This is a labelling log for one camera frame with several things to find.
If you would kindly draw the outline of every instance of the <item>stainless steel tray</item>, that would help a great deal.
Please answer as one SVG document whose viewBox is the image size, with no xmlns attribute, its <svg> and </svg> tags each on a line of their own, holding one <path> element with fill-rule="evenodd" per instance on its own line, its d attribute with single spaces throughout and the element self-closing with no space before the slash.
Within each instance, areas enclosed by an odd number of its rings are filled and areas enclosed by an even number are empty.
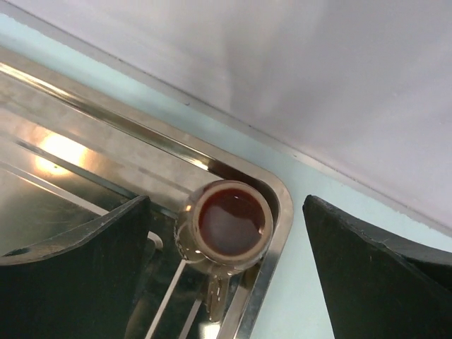
<svg viewBox="0 0 452 339">
<path fill-rule="evenodd" d="M 248 338 L 292 225 L 283 183 L 16 53 L 1 48 L 0 56 L 0 255 L 149 195 L 155 221 L 149 237 L 158 251 L 126 337 Z M 184 199 L 218 179 L 258 189 L 275 233 L 263 260 L 232 281 L 224 319 L 209 323 L 203 277 L 178 257 L 172 228 Z"/>
</svg>

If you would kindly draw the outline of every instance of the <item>light blue surface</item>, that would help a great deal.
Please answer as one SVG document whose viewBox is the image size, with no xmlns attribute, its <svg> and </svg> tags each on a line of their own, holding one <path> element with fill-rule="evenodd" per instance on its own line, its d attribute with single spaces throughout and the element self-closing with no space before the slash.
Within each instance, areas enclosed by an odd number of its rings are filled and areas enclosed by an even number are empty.
<svg viewBox="0 0 452 339">
<path fill-rule="evenodd" d="M 451 238 L 5 15 L 0 15 L 0 44 L 266 168 L 284 181 L 294 202 L 295 221 L 253 338 L 333 337 L 302 215 L 309 194 L 404 237 L 452 251 Z"/>
</svg>

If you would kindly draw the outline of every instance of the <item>dark red liquid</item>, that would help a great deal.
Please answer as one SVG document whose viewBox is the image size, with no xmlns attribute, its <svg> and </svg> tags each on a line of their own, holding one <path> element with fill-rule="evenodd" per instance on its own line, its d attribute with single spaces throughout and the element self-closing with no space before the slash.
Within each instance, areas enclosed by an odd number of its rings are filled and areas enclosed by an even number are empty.
<svg viewBox="0 0 452 339">
<path fill-rule="evenodd" d="M 252 195 L 240 189 L 225 189 L 204 203 L 199 229 L 212 250 L 238 256 L 257 244 L 264 222 L 261 204 Z"/>
</svg>

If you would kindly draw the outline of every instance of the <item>cup rim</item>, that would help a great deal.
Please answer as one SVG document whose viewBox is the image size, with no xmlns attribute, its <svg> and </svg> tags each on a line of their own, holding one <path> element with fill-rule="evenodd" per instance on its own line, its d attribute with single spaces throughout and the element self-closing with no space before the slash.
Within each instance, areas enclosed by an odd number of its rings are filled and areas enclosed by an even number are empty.
<svg viewBox="0 0 452 339">
<path fill-rule="evenodd" d="M 204 203 L 212 195 L 216 194 L 219 191 L 227 189 L 239 189 L 255 198 L 256 201 L 258 201 L 259 205 L 261 206 L 264 216 L 263 230 L 260 239 L 248 251 L 242 254 L 238 254 L 236 256 L 220 254 L 214 249 L 212 249 L 210 246 L 208 246 L 201 236 L 201 231 L 199 227 L 199 219 L 201 216 L 201 210 L 204 206 Z M 248 184 L 245 184 L 244 182 L 239 182 L 235 180 L 220 180 L 218 182 L 212 183 L 201 194 L 198 201 L 196 202 L 191 224 L 193 225 L 194 238 L 195 241 L 198 243 L 199 250 L 210 260 L 223 265 L 240 266 L 247 264 L 248 262 L 250 263 L 250 265 L 254 264 L 257 260 L 260 259 L 261 255 L 268 248 L 268 245 L 270 244 L 270 240 L 273 234 L 273 216 L 271 214 L 271 209 L 267 203 L 267 200 L 254 187 L 251 187 Z"/>
</svg>

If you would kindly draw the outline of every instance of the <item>cup handle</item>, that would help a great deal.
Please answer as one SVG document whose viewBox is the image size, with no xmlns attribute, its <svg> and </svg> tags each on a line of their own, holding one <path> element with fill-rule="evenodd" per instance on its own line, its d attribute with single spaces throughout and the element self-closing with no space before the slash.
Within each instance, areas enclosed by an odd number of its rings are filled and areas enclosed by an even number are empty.
<svg viewBox="0 0 452 339">
<path fill-rule="evenodd" d="M 229 278 L 211 276 L 207 289 L 206 306 L 209 320 L 213 323 L 220 321 L 225 313 Z"/>
</svg>

